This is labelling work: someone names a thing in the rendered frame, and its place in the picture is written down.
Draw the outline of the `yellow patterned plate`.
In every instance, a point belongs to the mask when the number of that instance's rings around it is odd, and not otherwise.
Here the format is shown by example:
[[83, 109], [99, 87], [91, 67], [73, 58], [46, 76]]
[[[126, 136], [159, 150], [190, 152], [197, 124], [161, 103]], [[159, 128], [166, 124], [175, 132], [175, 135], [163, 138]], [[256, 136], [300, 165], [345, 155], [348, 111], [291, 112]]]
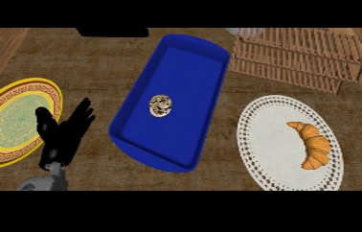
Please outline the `yellow patterned plate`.
[[61, 89], [48, 79], [23, 79], [0, 89], [0, 168], [15, 164], [43, 144], [36, 109], [45, 107], [60, 121], [62, 105]]

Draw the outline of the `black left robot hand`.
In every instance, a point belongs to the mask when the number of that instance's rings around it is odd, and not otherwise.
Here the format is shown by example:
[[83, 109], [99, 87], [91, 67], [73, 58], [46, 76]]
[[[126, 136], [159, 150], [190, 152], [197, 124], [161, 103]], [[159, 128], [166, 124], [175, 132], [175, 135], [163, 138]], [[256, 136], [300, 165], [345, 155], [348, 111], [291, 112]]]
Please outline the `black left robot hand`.
[[61, 124], [45, 107], [36, 109], [37, 131], [45, 141], [40, 168], [49, 170], [52, 163], [67, 167], [74, 159], [83, 136], [95, 120], [91, 99], [85, 98], [70, 119]]

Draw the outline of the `blue rectangular tray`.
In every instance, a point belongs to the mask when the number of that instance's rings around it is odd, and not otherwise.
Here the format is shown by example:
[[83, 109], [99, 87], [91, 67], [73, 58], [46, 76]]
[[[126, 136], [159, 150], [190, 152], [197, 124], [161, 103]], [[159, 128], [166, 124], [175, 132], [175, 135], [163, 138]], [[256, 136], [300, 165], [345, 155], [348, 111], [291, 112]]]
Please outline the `blue rectangular tray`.
[[[123, 152], [156, 169], [191, 172], [200, 161], [229, 53], [209, 40], [166, 35], [110, 126]], [[151, 98], [172, 98], [170, 114], [151, 115]]]

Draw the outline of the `golden croissant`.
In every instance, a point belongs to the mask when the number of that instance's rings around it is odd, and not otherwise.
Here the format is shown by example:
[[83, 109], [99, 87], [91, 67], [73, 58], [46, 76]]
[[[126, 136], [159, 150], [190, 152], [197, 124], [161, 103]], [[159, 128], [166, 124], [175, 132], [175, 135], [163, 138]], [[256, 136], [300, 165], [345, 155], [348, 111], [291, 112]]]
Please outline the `golden croissant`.
[[306, 159], [302, 163], [305, 170], [317, 170], [328, 164], [330, 142], [321, 135], [315, 125], [303, 122], [287, 122], [287, 125], [297, 131], [306, 146]]

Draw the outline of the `speckled round cookie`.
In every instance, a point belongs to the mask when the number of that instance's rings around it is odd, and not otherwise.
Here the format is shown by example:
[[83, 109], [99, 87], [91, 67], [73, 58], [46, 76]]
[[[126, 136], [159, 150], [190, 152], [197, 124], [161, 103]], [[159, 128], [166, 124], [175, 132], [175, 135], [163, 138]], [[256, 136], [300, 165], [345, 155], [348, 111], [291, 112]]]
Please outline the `speckled round cookie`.
[[164, 94], [156, 95], [150, 100], [148, 109], [154, 117], [166, 117], [173, 109], [172, 98]]

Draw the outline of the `white lace round placemat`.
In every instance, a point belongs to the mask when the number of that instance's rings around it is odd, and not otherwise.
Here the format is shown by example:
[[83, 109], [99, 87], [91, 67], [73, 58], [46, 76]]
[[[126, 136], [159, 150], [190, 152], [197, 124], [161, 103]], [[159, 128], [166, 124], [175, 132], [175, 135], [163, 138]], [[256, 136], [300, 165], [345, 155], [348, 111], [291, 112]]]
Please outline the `white lace round placemat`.
[[[289, 122], [312, 124], [331, 146], [328, 164], [305, 170], [306, 145]], [[257, 98], [246, 107], [237, 140], [247, 171], [265, 190], [337, 191], [345, 177], [345, 159], [333, 129], [314, 109], [283, 95]]]

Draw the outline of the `brown wooden slatted shelf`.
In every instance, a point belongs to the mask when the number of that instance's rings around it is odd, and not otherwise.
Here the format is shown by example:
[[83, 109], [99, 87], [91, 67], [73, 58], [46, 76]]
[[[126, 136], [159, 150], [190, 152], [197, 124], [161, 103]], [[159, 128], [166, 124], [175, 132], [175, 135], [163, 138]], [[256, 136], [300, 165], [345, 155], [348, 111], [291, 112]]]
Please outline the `brown wooden slatted shelf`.
[[337, 94], [343, 82], [362, 82], [362, 37], [317, 28], [262, 28], [237, 34], [229, 69]]

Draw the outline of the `white round object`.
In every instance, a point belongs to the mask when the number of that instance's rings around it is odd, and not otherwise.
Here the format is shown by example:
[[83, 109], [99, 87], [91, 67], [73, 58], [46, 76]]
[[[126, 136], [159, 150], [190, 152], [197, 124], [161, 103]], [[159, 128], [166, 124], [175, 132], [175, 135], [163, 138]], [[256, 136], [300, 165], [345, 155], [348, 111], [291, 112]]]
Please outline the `white round object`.
[[263, 33], [262, 28], [228, 28], [226, 31], [231, 35], [241, 34], [253, 37], [257, 37]]

